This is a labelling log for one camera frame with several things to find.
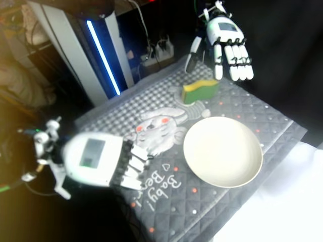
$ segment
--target power strip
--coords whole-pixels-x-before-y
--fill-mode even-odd
[[[151,65],[157,64],[157,61],[160,63],[162,61],[165,61],[167,59],[170,59],[174,56],[174,46],[168,39],[166,41],[166,49],[163,50],[159,45],[156,46],[155,48],[155,56],[151,57],[151,54],[148,57],[148,54],[142,55],[140,58],[142,60],[142,65],[144,67],[148,67]]]

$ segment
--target green and yellow sponge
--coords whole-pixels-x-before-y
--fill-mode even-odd
[[[190,104],[200,99],[212,98],[218,91],[219,82],[211,80],[198,80],[190,85],[184,85],[182,100],[184,104]]]

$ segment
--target white bowl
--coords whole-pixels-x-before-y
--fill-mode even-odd
[[[184,155],[200,179],[222,188],[249,183],[262,166],[257,137],[227,117],[209,117],[194,124],[185,136]]]

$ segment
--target dark background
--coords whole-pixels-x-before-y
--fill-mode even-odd
[[[225,2],[247,37],[246,46],[253,58],[255,77],[240,85],[307,128],[303,141],[314,146],[323,141],[322,5],[320,1],[300,0]],[[193,0],[156,0],[142,6],[142,12],[153,42],[168,34],[175,58],[188,54],[198,25]],[[118,22],[125,48],[140,56],[146,39],[138,18],[135,10],[119,16]],[[62,134],[72,135],[73,120],[90,107],[59,91],[58,96],[54,106],[43,110],[42,120],[61,115]],[[1,106],[0,110],[1,135],[13,135],[8,133],[8,122],[11,127],[26,123],[27,118],[14,109]],[[23,138],[13,146],[13,161],[0,164],[0,182],[19,177],[25,164],[27,169],[34,167],[31,146],[30,140]],[[52,193],[49,170],[30,185]],[[82,187],[75,188],[71,201],[65,201],[59,196],[41,197],[20,186],[0,194],[0,240],[136,241],[137,236],[130,231],[129,212],[120,199],[107,189]]]

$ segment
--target cartoon bear print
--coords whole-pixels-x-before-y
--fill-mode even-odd
[[[125,139],[132,140],[153,156],[171,149],[174,144],[181,145],[187,129],[179,125],[211,115],[210,110],[199,100],[185,105],[181,99],[181,91],[181,87],[171,87],[169,92],[174,95],[176,107],[163,107],[142,113],[142,122]]]

